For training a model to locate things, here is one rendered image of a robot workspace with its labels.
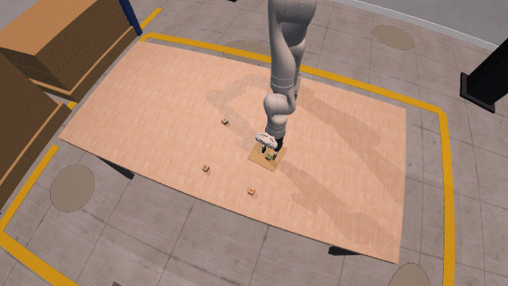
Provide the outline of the tan flat mat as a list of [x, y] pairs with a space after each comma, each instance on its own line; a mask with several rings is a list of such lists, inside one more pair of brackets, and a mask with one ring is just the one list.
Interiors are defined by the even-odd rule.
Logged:
[[[250, 152], [249, 156], [247, 159], [259, 164], [260, 166], [274, 172], [277, 165], [279, 164], [280, 160], [282, 159], [283, 157], [283, 154], [286, 152], [287, 148], [282, 146], [282, 148], [279, 150], [279, 152], [277, 153], [277, 156], [274, 160], [272, 160], [273, 156], [274, 156], [274, 152], [275, 150], [273, 149], [270, 149], [266, 146], [266, 151], [264, 152], [264, 154], [262, 154], [262, 147], [261, 147], [261, 143], [257, 142], [255, 147], [253, 148], [253, 150]], [[267, 155], [267, 153], [270, 153], [272, 154], [272, 158], [270, 160], [267, 160], [265, 159], [265, 156]]]

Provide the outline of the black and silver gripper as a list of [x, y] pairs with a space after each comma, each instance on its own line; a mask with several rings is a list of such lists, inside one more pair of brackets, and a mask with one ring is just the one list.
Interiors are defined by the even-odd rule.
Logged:
[[262, 154], [264, 154], [264, 152], [266, 151], [266, 146], [267, 146], [268, 148], [275, 150], [272, 160], [274, 160], [276, 158], [277, 153], [283, 146], [283, 138], [286, 133], [285, 130], [286, 130], [286, 127], [284, 130], [282, 130], [280, 132], [274, 132], [274, 131], [270, 130], [266, 125], [265, 133], [258, 133], [256, 135], [256, 140], [262, 144], [261, 145]]

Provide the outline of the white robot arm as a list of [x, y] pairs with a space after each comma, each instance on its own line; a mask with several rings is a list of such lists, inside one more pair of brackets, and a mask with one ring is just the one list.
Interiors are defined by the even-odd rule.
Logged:
[[306, 31], [317, 3], [318, 0], [268, 0], [270, 85], [276, 94], [265, 96], [264, 110], [267, 127], [274, 132], [285, 129], [287, 115], [296, 109], [294, 86], [306, 47]]

